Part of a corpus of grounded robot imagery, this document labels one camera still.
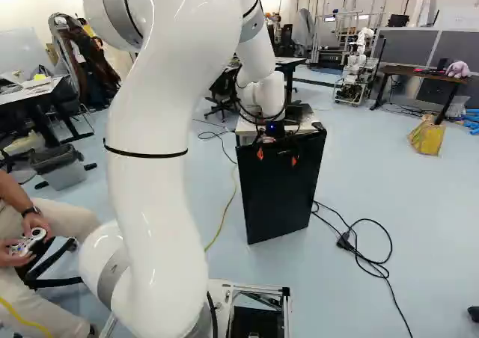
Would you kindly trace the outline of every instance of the yellow cable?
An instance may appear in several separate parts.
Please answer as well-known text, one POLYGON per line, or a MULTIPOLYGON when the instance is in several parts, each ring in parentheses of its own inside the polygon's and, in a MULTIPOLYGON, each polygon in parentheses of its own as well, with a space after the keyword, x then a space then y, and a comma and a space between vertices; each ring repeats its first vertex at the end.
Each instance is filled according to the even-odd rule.
POLYGON ((222 222, 220 223, 219 227, 218 227, 218 231, 216 231, 216 234, 215 234, 215 237, 213 238, 213 240, 205 247, 204 251, 207 252, 211 246, 213 246, 213 243, 215 243, 216 239, 219 237, 219 234, 221 233, 222 229, 223 229, 223 224, 225 223, 225 219, 226 219, 226 213, 228 212, 228 209, 230 208, 231 206, 231 203, 233 202, 233 199, 234 197, 237 195, 237 191, 238 191, 238 183, 237 183, 237 179, 235 178, 234 176, 234 170, 237 168, 237 165, 234 165, 233 167, 233 170, 231 170, 231 178, 233 179, 234 181, 234 192, 233 192, 233 195, 231 196, 230 200, 228 201, 228 204, 226 205, 225 209, 223 210, 223 217, 222 217, 222 222))
POLYGON ((48 329, 46 329, 44 326, 42 325, 39 325, 38 323, 35 323, 35 322, 29 322, 29 321, 26 321, 24 320, 20 314, 18 314, 15 309, 12 307, 12 305, 10 303, 8 303, 5 299, 3 299, 2 297, 0 297, 0 304, 2 304, 6 309, 7 311, 13 316, 15 317, 15 319, 20 322, 20 324, 22 325, 27 325, 29 327, 33 327, 33 328, 36 328, 38 329, 39 331, 41 331, 43 334, 45 334, 45 337, 47 338, 53 338, 53 335, 48 332, 48 329))

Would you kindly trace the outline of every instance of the wristwatch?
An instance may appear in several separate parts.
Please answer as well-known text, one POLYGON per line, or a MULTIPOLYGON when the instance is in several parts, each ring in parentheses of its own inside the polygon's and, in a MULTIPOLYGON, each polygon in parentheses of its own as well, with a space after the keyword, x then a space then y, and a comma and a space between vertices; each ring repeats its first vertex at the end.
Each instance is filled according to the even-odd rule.
POLYGON ((25 211, 22 212, 22 217, 25 218, 25 216, 29 213, 35 213, 37 215, 42 214, 42 212, 40 211, 40 209, 38 207, 32 206, 29 209, 26 209, 25 211))

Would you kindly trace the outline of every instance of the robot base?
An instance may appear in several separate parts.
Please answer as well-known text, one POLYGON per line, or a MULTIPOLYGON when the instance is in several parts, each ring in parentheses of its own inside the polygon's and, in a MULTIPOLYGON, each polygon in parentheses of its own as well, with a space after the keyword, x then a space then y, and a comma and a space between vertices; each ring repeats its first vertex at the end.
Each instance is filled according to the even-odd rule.
MULTIPOLYGON (((291 337, 289 288, 210 280, 208 289, 216 310, 218 338, 291 337), (235 305, 241 296, 249 298, 249 301, 235 305)), ((116 324, 117 319, 111 315, 100 338, 112 337, 116 324)), ((197 325, 185 338, 213 338, 209 308, 201 312, 197 325)))

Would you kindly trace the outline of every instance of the hand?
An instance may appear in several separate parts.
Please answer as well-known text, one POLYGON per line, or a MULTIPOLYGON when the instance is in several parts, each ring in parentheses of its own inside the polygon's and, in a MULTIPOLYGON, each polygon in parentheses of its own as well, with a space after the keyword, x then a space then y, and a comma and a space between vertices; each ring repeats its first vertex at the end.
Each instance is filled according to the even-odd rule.
POLYGON ((0 267, 23 267, 30 263, 35 256, 28 252, 26 256, 11 256, 8 246, 18 243, 18 239, 3 239, 0 240, 0 267))
POLYGON ((53 237, 52 229, 46 218, 42 215, 38 215, 37 213, 28 213, 22 221, 23 233, 25 237, 31 236, 31 230, 35 227, 41 227, 46 231, 46 236, 43 242, 47 242, 49 239, 53 237))

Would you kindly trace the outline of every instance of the plush toy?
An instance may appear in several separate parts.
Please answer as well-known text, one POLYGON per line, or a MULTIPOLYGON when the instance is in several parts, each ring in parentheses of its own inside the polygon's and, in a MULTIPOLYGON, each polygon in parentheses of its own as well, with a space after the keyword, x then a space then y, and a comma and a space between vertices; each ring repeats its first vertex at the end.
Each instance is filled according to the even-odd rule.
POLYGON ((464 61, 456 61, 449 65, 449 68, 446 71, 446 75, 454 77, 456 79, 471 77, 471 70, 469 70, 468 65, 464 61))

